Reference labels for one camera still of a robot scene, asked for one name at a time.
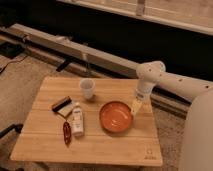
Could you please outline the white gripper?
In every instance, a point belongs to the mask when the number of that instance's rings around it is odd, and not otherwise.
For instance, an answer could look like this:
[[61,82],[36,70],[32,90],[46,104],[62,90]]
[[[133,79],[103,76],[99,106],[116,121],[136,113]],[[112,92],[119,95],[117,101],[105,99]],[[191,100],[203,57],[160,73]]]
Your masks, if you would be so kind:
[[142,106],[142,101],[150,98],[153,90],[153,84],[150,82],[139,80],[135,89],[136,98],[132,102],[131,113],[136,115]]

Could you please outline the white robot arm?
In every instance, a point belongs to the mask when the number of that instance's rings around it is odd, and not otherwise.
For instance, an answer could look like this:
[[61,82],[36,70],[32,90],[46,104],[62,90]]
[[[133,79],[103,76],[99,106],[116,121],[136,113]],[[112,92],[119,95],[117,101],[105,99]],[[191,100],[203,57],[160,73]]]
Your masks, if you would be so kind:
[[162,61],[139,64],[135,96],[147,100],[155,86],[191,103],[178,171],[213,171],[213,82],[166,71]]

